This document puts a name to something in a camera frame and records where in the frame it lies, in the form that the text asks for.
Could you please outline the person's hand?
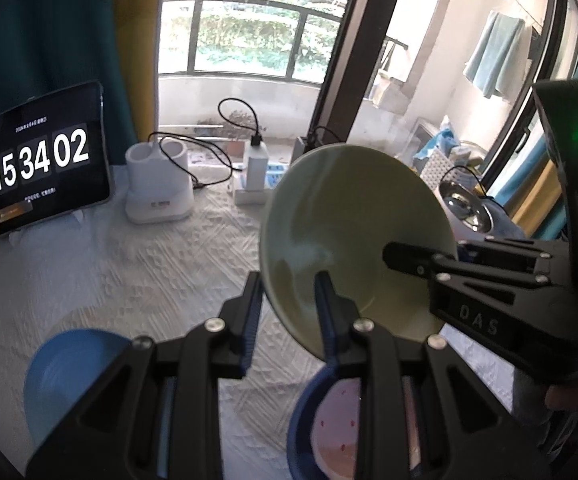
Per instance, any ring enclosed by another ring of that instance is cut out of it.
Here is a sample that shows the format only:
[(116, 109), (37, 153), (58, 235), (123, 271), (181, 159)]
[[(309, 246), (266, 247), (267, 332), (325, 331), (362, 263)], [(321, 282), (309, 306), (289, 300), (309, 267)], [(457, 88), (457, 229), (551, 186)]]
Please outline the person's hand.
[(546, 408), (553, 411), (578, 411), (578, 385), (549, 387), (545, 396), (545, 404)]

